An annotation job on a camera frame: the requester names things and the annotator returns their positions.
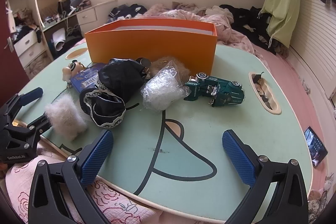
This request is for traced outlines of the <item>orange cardboard box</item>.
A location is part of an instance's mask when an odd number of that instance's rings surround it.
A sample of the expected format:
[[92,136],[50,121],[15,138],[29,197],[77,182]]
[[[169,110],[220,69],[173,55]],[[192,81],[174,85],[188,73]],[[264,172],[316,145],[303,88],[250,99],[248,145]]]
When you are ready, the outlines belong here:
[[112,58],[156,61],[174,57],[194,75],[212,71],[217,31],[214,24],[176,18],[118,20],[85,34],[92,62]]

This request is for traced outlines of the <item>green cartoon lap table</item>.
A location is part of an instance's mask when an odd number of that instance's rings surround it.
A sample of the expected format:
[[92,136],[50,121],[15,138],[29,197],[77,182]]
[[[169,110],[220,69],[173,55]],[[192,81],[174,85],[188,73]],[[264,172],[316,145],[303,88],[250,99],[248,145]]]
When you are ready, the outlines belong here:
[[145,108],[136,94],[112,130],[113,149],[98,178],[157,209],[224,223],[249,188],[222,146],[224,131],[232,129],[258,155],[277,162],[296,159],[310,189],[313,167],[302,128],[264,64],[248,52],[218,45],[211,75],[239,82],[243,103],[212,107],[200,97],[159,112]]

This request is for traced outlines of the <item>dark red door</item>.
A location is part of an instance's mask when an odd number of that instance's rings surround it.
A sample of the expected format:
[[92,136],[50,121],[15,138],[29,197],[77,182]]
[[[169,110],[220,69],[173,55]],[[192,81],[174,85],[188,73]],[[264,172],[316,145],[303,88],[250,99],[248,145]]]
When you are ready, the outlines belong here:
[[10,50],[7,39],[10,37],[5,0],[1,0],[0,28],[0,103],[3,105],[29,82],[15,51]]

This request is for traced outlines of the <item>clear crinkled plastic bag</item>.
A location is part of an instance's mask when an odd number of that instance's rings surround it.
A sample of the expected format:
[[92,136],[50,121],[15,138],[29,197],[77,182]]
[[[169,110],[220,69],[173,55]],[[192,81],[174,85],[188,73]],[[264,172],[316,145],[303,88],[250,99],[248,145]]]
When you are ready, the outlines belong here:
[[166,110],[177,100],[186,98],[190,90],[182,82],[177,64],[171,60],[141,88],[142,103],[147,109]]

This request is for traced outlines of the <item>pink floral blanket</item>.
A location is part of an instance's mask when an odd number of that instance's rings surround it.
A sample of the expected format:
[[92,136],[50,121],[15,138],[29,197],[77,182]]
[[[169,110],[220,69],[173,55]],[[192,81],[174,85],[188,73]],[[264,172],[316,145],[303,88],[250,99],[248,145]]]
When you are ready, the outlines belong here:
[[252,42],[244,34],[232,28],[234,17],[228,9],[217,7],[213,14],[205,14],[206,8],[198,8],[195,4],[184,4],[174,2],[174,9],[168,9],[163,4],[151,6],[143,14],[144,18],[175,18],[182,20],[192,20],[196,22],[206,22],[215,25],[218,37],[218,44],[238,48],[255,55],[264,65],[268,65],[266,59],[254,49]]

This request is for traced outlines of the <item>white drawer desk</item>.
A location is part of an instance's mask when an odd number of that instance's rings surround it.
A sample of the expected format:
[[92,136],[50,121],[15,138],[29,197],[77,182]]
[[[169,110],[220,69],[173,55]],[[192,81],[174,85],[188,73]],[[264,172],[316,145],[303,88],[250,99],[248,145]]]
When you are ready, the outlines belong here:
[[29,79],[84,39],[84,34],[108,22],[118,0],[102,2],[40,30],[23,26],[14,49]]

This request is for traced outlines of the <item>cartoon head figurine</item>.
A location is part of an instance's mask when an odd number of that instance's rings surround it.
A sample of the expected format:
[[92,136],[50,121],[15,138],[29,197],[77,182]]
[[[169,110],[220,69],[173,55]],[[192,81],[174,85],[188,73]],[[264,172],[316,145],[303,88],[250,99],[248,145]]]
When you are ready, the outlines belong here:
[[76,74],[86,69],[86,67],[77,60],[73,60],[67,67],[62,69],[62,80],[67,83],[67,88],[72,88],[71,79]]

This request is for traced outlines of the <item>smartphone on bed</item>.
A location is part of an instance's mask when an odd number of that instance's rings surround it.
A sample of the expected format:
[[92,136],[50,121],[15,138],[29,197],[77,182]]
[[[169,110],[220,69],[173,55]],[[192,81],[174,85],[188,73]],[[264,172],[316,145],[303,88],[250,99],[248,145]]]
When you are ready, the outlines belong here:
[[328,151],[323,142],[311,127],[308,127],[305,132],[305,140],[309,149],[312,165],[317,168],[323,159],[327,156]]

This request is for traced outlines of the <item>green toy race car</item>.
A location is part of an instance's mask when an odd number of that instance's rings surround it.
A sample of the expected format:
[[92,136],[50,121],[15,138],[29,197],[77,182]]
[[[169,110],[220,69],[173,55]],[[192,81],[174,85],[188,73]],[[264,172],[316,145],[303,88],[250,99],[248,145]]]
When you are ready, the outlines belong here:
[[245,98],[242,85],[237,81],[220,79],[204,72],[190,76],[185,86],[190,90],[190,94],[184,98],[185,101],[196,101],[199,97],[207,97],[212,107],[239,105]]

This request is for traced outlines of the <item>small round metal tin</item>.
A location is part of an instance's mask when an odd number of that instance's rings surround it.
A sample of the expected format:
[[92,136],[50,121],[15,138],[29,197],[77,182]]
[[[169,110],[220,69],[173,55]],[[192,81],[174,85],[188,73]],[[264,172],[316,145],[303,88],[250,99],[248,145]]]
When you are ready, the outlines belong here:
[[139,57],[136,61],[144,67],[143,72],[148,73],[151,66],[151,61],[144,57]]

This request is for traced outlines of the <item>white furry pouch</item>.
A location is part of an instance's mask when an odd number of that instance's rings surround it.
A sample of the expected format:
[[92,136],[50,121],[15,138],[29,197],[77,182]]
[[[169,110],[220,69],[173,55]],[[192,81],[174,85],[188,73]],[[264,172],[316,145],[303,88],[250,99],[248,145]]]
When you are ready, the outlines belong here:
[[54,102],[47,104],[45,114],[54,132],[69,141],[73,141],[87,129],[85,120],[69,94],[64,94]]

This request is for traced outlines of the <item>black clothes pile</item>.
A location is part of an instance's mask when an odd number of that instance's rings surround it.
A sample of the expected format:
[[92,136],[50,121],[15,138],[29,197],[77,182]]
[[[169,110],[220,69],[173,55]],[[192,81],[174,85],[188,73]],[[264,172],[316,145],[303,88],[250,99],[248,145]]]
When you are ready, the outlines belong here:
[[249,10],[244,8],[235,8],[230,5],[220,5],[221,9],[227,9],[233,15],[231,28],[245,35],[254,45],[286,58],[288,48],[273,39],[269,46],[270,36],[266,29],[268,28],[271,14],[263,13],[259,15],[261,9],[252,6]]

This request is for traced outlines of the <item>black lace-trimmed cloth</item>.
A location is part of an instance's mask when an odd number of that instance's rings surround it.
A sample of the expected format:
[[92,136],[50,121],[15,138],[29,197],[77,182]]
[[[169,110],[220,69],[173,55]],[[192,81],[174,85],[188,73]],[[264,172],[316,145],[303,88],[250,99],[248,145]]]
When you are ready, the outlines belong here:
[[80,107],[95,125],[112,129],[123,121],[126,103],[142,87],[147,76],[141,60],[110,59],[98,71],[94,87],[80,93]]

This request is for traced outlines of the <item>blue tin box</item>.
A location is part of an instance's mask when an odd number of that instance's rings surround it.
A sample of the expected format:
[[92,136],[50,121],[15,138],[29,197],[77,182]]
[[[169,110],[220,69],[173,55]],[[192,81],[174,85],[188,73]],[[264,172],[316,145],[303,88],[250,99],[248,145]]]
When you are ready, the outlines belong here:
[[77,73],[71,78],[72,87],[81,93],[86,88],[93,88],[98,81],[98,72],[105,64],[96,63],[91,67]]

